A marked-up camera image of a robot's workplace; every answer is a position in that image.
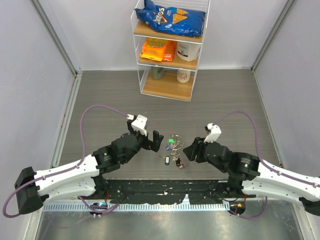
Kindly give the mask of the green key tag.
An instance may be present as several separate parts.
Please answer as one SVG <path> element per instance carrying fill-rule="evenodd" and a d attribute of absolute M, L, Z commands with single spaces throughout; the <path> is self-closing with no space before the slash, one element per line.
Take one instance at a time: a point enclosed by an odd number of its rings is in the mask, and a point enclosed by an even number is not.
<path fill-rule="evenodd" d="M 176 141 L 173 138 L 169 138 L 168 142 L 171 144 L 171 143 L 175 143 Z"/>

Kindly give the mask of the large metal keyring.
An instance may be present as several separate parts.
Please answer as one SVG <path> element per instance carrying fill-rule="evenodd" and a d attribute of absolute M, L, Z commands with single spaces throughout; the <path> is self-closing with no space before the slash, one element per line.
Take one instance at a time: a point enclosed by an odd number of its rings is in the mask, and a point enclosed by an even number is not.
<path fill-rule="evenodd" d="M 173 138 L 175 143 L 169 143 L 168 139 Z M 167 139 L 166 150 L 170 151 L 169 156 L 172 161 L 181 160 L 180 159 L 180 150 L 184 146 L 184 140 L 181 136 L 173 134 Z"/>

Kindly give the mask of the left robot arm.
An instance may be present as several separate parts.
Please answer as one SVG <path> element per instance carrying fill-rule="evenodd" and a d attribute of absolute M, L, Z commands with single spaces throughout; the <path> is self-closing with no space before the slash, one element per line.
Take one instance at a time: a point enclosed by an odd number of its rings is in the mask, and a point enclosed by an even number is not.
<path fill-rule="evenodd" d="M 147 122 L 128 120 L 128 133 L 80 159 L 59 167 L 37 170 L 24 168 L 15 184 L 18 214 L 26 215 L 54 200 L 74 196 L 101 199 L 107 193 L 103 174 L 118 170 L 141 149 L 158 152 L 164 136 L 153 131 L 150 140 Z"/>

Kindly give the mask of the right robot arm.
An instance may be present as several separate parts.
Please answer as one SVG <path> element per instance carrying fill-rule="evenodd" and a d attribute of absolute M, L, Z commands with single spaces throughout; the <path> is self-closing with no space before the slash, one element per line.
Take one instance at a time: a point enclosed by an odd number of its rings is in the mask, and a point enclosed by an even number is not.
<path fill-rule="evenodd" d="M 190 161 L 209 163 L 222 173 L 228 174 L 227 193 L 232 197 L 259 195 L 301 203 L 312 215 L 320 214 L 320 179 L 302 175 L 257 156 L 229 150 L 216 141 L 205 142 L 196 137 L 183 149 Z"/>

